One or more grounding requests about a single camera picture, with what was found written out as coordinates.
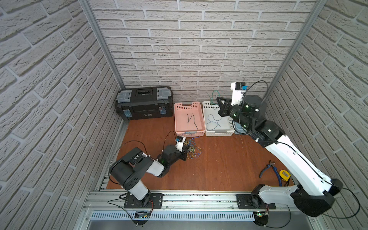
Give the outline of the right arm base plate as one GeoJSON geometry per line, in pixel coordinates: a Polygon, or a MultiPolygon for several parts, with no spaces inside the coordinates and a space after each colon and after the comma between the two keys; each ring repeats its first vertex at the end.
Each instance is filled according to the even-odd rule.
{"type": "Polygon", "coordinates": [[[237,194],[238,209],[276,209],[274,203],[266,204],[257,195],[251,194],[237,194]]]}

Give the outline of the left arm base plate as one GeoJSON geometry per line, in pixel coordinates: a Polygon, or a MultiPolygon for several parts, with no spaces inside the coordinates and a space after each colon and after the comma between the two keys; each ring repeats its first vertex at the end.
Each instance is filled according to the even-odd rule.
{"type": "Polygon", "coordinates": [[[126,209],[161,209],[164,194],[148,193],[142,200],[138,200],[132,194],[126,197],[124,208],[126,209]]]}

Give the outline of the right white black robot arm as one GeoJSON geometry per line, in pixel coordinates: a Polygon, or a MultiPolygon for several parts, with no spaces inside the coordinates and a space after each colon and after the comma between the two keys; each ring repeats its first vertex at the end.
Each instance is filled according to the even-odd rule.
{"type": "Polygon", "coordinates": [[[293,186],[259,184],[251,196],[257,202],[295,206],[310,217],[318,217],[332,208],[343,185],[315,167],[292,143],[285,131],[275,122],[261,115],[260,97],[246,96],[239,104],[217,97],[218,114],[230,117],[245,135],[277,157],[297,181],[293,186]]]}

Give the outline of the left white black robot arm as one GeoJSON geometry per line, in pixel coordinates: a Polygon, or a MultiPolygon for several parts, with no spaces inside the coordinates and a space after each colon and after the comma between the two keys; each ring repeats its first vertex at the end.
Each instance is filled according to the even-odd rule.
{"type": "Polygon", "coordinates": [[[177,161],[185,161],[189,146],[183,142],[167,146],[155,160],[139,148],[133,148],[113,163],[109,174],[133,196],[137,208],[145,208],[151,202],[150,190],[142,182],[146,173],[162,178],[177,161]]]}

